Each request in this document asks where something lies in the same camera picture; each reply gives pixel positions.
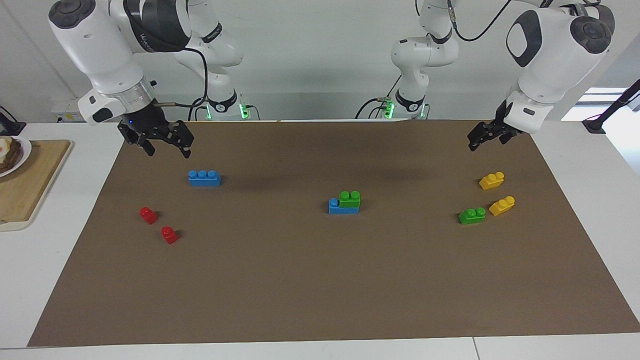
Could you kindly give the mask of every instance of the cutting board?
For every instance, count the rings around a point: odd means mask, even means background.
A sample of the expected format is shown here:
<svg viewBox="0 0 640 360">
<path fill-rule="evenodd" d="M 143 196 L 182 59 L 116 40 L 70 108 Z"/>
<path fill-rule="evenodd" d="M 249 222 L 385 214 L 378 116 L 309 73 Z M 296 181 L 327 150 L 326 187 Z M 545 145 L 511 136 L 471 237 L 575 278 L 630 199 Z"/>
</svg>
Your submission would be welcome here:
<svg viewBox="0 0 640 360">
<path fill-rule="evenodd" d="M 0 178 L 0 231 L 29 226 L 72 147 L 69 140 L 40 140 L 31 144 L 27 161 Z"/>
</svg>

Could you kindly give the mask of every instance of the yellow lego brick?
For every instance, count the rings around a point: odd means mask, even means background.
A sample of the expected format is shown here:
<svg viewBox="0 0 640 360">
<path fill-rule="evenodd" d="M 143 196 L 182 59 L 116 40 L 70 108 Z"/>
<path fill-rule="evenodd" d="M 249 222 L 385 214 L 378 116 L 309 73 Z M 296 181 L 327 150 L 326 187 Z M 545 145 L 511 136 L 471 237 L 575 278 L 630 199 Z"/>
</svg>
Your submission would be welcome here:
<svg viewBox="0 0 640 360">
<path fill-rule="evenodd" d="M 497 188 L 504 182 L 504 174 L 502 172 L 496 172 L 495 174 L 489 174 L 480 180 L 480 186 L 483 190 L 489 190 Z"/>
<path fill-rule="evenodd" d="M 505 213 L 511 210 L 511 208 L 515 204 L 516 204 L 516 199 L 514 199 L 513 196 L 507 196 L 504 199 L 491 205 L 491 207 L 489 208 L 489 211 L 491 211 L 491 213 L 496 217 L 502 213 Z"/>
</svg>

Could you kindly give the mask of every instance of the white plate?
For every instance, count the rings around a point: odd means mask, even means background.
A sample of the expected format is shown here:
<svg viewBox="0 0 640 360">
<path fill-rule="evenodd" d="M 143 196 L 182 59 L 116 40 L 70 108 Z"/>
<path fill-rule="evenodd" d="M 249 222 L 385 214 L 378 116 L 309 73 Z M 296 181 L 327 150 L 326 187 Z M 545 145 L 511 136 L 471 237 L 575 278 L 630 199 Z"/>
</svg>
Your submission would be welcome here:
<svg viewBox="0 0 640 360">
<path fill-rule="evenodd" d="M 31 142 L 21 136 L 12 136 L 12 138 L 19 142 L 20 145 L 22 147 L 20 147 L 20 160 L 9 170 L 3 172 L 2 174 L 0 174 L 0 177 L 3 176 L 7 176 L 9 174 L 11 174 L 12 172 L 16 171 L 16 169 L 18 169 L 22 164 L 24 164 L 25 161 L 27 161 L 27 159 L 29 158 L 29 155 L 31 155 Z"/>
</svg>

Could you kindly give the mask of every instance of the lego brick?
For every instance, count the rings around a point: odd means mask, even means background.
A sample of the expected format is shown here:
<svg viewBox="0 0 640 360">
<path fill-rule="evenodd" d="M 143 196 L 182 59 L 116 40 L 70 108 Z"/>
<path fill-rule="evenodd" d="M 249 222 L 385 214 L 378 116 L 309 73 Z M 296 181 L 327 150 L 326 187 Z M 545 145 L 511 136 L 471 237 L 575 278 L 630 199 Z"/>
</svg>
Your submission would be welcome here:
<svg viewBox="0 0 640 360">
<path fill-rule="evenodd" d="M 360 211 L 360 208 L 341 208 L 338 199 L 329 200 L 329 215 L 354 215 Z"/>
<path fill-rule="evenodd" d="M 504 182 L 504 174 L 502 172 L 496 172 L 495 174 L 489 174 L 480 180 L 480 187 L 483 190 L 489 190 L 497 188 Z"/>
<path fill-rule="evenodd" d="M 165 226 L 162 228 L 162 236 L 166 243 L 169 245 L 178 241 L 178 234 L 176 234 L 170 226 Z"/>
<path fill-rule="evenodd" d="M 153 224 L 158 219 L 158 215 L 151 209 L 146 207 L 140 209 L 140 217 L 142 217 L 142 219 L 144 219 L 144 221 L 146 221 L 149 225 Z"/>
<path fill-rule="evenodd" d="M 507 196 L 504 199 L 491 205 L 491 207 L 489 208 L 489 211 L 491 211 L 491 213 L 496 217 L 500 214 L 503 214 L 511 210 L 511 208 L 515 204 L 516 204 L 516 199 L 514 199 L 513 196 Z"/>
<path fill-rule="evenodd" d="M 458 218 L 462 225 L 478 224 L 486 218 L 486 210 L 484 208 L 468 209 L 461 213 Z"/>
<path fill-rule="evenodd" d="M 339 206 L 341 208 L 359 208 L 360 201 L 359 192 L 341 192 Z"/>
<path fill-rule="evenodd" d="M 208 172 L 204 170 L 189 171 L 189 184 L 195 187 L 212 187 L 212 186 L 220 186 L 222 183 L 222 178 L 220 174 L 217 172 L 210 170 Z"/>
</svg>

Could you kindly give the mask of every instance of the red block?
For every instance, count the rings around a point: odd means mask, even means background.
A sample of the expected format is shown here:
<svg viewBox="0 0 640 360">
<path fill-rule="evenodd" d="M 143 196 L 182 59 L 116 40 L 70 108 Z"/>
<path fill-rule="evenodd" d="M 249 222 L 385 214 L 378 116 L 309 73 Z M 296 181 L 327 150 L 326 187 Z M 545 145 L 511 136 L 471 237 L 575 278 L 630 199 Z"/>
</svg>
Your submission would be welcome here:
<svg viewBox="0 0 640 360">
<path fill-rule="evenodd" d="M 140 216 L 149 225 L 153 224 L 158 219 L 158 215 L 156 213 L 154 213 L 153 211 L 151 211 L 151 209 L 149 209 L 149 208 L 140 209 Z"/>
<path fill-rule="evenodd" d="M 166 240 L 166 242 L 171 245 L 178 240 L 178 234 L 173 231 L 173 229 L 169 226 L 165 226 L 162 228 L 162 236 Z"/>
</svg>

